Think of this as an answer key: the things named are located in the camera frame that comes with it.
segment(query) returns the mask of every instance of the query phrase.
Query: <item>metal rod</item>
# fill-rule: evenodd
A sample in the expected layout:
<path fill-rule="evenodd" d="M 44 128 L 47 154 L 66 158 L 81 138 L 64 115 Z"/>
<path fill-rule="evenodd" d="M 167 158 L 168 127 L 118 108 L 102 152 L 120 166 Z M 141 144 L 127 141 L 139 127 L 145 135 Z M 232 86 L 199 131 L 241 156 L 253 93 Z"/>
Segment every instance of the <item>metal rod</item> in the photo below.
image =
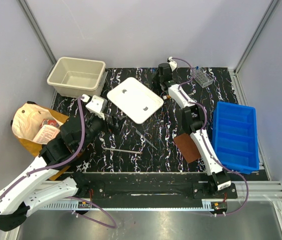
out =
<path fill-rule="evenodd" d="M 154 147 L 154 145 L 153 145 L 150 141 L 148 141 L 148 140 L 146 139 L 146 137 L 144 137 L 144 135 L 142 135 L 138 130 L 136 130 L 136 133 L 139 134 L 141 137 L 143 137 L 143 138 L 145 139 L 145 141 L 146 141 L 149 145 L 151 145 L 153 148 L 155 148 L 155 150 L 157 150 L 157 148 Z"/>
<path fill-rule="evenodd" d="M 109 151 L 117 151 L 117 152 L 124 152 L 124 153 L 131 153 L 131 154 L 142 154 L 141 151 L 130 151 L 130 150 L 123 150 L 123 149 L 116 149 L 116 148 L 107 148 L 104 147 L 104 150 L 109 150 Z"/>
<path fill-rule="evenodd" d="M 49 58 L 49 60 L 51 61 L 52 64 L 56 63 L 56 58 L 49 46 L 49 44 L 47 43 L 35 17 L 34 14 L 32 13 L 29 5 L 27 4 L 26 0 L 17 0 L 17 2 L 20 4 L 21 9 L 23 10 L 28 22 L 30 23 L 34 33 L 36 34 L 38 40 L 40 41 L 43 50 L 45 51 L 47 57 Z"/>
<path fill-rule="evenodd" d="M 237 64 L 236 68 L 234 69 L 234 71 L 236 73 L 238 73 L 245 60 L 247 59 L 248 55 L 250 54 L 252 48 L 254 47 L 256 41 L 258 40 L 259 36 L 261 35 L 262 31 L 264 30 L 265 26 L 267 25 L 270 17 L 273 15 L 275 9 L 277 8 L 277 6 L 279 5 L 281 0 L 272 0 L 271 3 L 269 4 L 268 8 L 266 9 L 258 27 L 256 28 L 253 36 L 252 36 L 252 39 L 250 40 L 249 44 L 247 45 L 241 59 L 239 60 L 239 63 Z"/>

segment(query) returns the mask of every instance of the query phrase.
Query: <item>brown pad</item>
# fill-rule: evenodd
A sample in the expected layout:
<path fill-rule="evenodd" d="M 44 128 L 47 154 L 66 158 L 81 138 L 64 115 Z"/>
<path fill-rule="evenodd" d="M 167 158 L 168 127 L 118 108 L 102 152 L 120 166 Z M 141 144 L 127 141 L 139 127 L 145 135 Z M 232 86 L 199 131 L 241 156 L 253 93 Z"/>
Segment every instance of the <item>brown pad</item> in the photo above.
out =
<path fill-rule="evenodd" d="M 176 146 L 179 148 L 181 154 L 187 161 L 187 163 L 194 162 L 195 160 L 201 157 L 199 150 L 197 149 L 196 144 L 193 142 L 191 137 L 183 133 L 174 138 Z"/>

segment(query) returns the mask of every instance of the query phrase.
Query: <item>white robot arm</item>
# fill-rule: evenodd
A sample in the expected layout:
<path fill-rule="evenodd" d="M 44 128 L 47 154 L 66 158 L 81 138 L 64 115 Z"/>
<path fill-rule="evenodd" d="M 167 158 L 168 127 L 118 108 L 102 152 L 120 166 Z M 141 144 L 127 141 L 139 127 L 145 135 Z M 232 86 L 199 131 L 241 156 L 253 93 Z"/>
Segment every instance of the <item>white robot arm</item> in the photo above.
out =
<path fill-rule="evenodd" d="M 78 104 L 82 111 L 81 119 L 69 117 L 60 127 L 60 133 L 43 146 L 30 166 L 0 190 L 0 230 L 14 229 L 45 205 L 66 197 L 83 197 L 88 193 L 88 180 L 81 172 L 73 173 L 62 183 L 36 191 L 38 185 L 55 175 L 64 165 L 77 160 L 79 157 L 75 152 L 78 154 L 86 149 L 100 132 L 118 134 L 123 127 L 125 117 L 104 115 L 106 99 L 99 96 L 90 99 L 83 95 Z M 87 123 L 82 117 L 81 104 L 93 113 Z"/>
<path fill-rule="evenodd" d="M 202 160 L 205 163 L 207 175 L 210 176 L 211 191 L 219 191 L 231 185 L 227 172 L 222 168 L 209 141 L 207 131 L 202 129 L 204 122 L 203 109 L 200 109 L 177 84 L 172 77 L 172 72 L 177 64 L 172 57 L 168 63 L 161 63 L 153 77 L 154 85 L 167 93 L 182 109 L 182 127 L 196 144 Z"/>

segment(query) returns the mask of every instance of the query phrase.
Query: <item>beige plastic bin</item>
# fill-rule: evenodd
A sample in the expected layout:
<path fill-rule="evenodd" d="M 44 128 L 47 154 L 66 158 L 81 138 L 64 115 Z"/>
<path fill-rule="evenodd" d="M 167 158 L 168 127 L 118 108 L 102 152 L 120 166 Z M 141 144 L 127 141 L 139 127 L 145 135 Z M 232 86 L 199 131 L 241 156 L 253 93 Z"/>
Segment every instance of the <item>beige plastic bin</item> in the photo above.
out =
<path fill-rule="evenodd" d="M 103 61 L 61 57 L 47 78 L 47 84 L 64 97 L 100 96 L 106 77 L 104 70 Z"/>

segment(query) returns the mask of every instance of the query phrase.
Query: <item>white plate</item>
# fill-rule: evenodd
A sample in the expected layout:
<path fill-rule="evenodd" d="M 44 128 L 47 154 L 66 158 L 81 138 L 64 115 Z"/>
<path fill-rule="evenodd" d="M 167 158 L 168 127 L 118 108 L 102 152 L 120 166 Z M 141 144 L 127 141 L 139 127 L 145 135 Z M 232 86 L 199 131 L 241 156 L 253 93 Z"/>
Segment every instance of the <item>white plate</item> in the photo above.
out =
<path fill-rule="evenodd" d="M 145 122 L 164 102 L 133 77 L 109 91 L 107 98 L 137 124 Z"/>

